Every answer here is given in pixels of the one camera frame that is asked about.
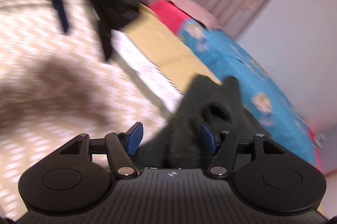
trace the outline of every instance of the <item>bed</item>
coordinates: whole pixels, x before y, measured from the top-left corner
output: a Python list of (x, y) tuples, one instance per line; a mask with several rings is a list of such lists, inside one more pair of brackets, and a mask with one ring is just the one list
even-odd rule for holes
[(150, 8), (217, 79), (229, 75), (239, 79), (245, 107), (275, 141), (320, 168), (312, 132), (266, 71), (221, 29), (205, 29), (202, 21), (176, 5), (158, 0)]

